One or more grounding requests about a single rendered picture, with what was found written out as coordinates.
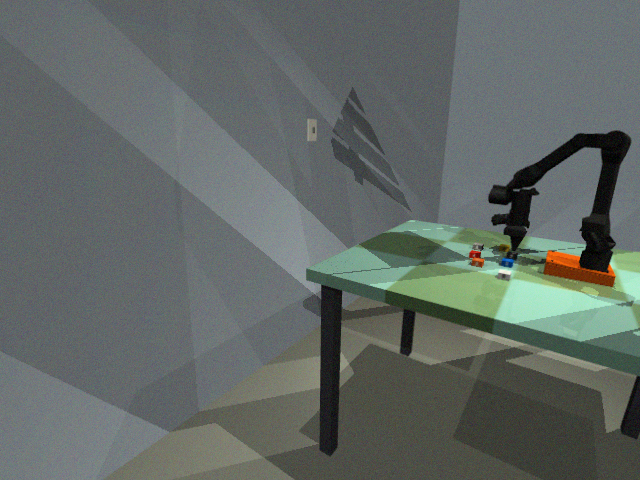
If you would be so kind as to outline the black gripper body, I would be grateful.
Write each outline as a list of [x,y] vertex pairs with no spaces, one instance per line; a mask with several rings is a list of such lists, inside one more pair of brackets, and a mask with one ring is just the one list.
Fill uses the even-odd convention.
[[510,225],[504,230],[504,235],[525,237],[526,229],[529,228],[530,221],[528,220],[530,208],[517,208],[512,207],[509,210],[511,214]]

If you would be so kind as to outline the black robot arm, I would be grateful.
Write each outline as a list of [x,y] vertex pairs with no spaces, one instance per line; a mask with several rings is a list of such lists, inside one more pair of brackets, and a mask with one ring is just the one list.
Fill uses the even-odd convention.
[[[488,200],[490,203],[512,207],[530,208],[532,195],[539,195],[536,188],[530,188],[552,168],[582,148],[600,148],[602,170],[598,182],[590,216],[582,218],[582,238],[586,249],[582,251],[579,264],[583,269],[609,272],[609,263],[616,245],[609,235],[609,210],[616,186],[620,164],[631,146],[629,135],[613,130],[607,134],[578,133],[567,143],[562,144],[539,162],[515,173],[513,180],[506,186],[494,184]],[[513,189],[520,189],[513,191]]]

